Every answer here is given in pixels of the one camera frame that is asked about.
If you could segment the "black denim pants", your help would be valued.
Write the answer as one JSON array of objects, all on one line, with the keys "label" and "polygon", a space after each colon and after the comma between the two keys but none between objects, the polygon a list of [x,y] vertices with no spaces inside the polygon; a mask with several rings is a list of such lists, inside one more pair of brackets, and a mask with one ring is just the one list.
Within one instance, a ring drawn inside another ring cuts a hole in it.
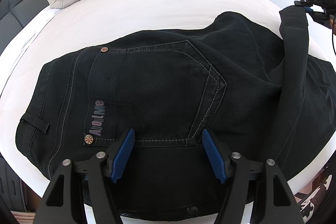
[{"label": "black denim pants", "polygon": [[279,35],[224,12],[202,30],[140,31],[46,63],[18,150],[51,178],[134,130],[114,196],[120,213],[151,221],[218,211],[204,130],[293,178],[335,132],[335,71],[308,52],[305,10],[280,16]]}]

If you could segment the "grey upholstered headboard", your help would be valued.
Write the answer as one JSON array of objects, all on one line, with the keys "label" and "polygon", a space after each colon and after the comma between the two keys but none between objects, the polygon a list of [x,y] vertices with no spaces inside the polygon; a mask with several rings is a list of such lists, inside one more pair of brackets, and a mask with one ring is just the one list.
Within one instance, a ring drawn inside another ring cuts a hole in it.
[{"label": "grey upholstered headboard", "polygon": [[2,0],[0,5],[0,51],[49,5],[47,0]]}]

